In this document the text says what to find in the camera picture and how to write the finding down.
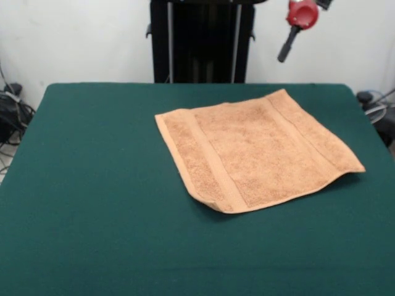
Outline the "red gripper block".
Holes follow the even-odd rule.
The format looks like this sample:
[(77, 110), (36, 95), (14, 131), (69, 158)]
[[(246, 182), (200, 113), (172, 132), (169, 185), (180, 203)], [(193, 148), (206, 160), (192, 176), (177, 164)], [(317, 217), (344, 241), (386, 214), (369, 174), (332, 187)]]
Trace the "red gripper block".
[(288, 15), (286, 20), (291, 26), (291, 30), (277, 57), (278, 61), (281, 63), (288, 57), (294, 40), (300, 32), (300, 28), (302, 30), (308, 30), (312, 28), (318, 20), (318, 5), (315, 1), (290, 0), (288, 4)]

